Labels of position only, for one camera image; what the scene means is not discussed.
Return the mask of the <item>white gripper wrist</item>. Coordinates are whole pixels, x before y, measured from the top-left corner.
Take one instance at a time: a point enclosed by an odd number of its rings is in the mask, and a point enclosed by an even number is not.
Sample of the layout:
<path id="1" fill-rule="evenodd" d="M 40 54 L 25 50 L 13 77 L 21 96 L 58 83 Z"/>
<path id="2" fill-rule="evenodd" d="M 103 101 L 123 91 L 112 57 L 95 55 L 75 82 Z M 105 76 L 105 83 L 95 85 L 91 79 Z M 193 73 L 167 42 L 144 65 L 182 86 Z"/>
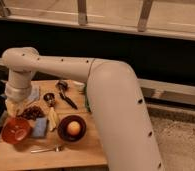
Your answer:
<path id="1" fill-rule="evenodd" d="M 10 81 L 6 83 L 5 94 L 9 99 L 5 100 L 6 108 L 8 115 L 15 117 L 21 115 L 25 108 L 27 107 L 27 102 L 25 100 L 31 93 L 32 86 L 30 82 L 18 82 L 16 85 L 13 85 Z"/>

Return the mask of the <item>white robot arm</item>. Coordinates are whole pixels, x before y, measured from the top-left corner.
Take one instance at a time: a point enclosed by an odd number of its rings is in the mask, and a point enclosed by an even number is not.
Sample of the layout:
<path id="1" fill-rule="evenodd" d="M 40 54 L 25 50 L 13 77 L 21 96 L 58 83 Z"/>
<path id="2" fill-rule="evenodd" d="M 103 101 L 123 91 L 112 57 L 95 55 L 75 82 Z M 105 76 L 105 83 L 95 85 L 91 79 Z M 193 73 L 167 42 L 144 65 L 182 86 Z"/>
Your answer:
<path id="1" fill-rule="evenodd" d="M 165 171 L 137 76 L 122 61 L 41 56 L 32 47 L 2 55 L 9 69 L 5 93 L 14 102 L 31 93 L 36 71 L 86 84 L 89 107 L 110 171 Z"/>

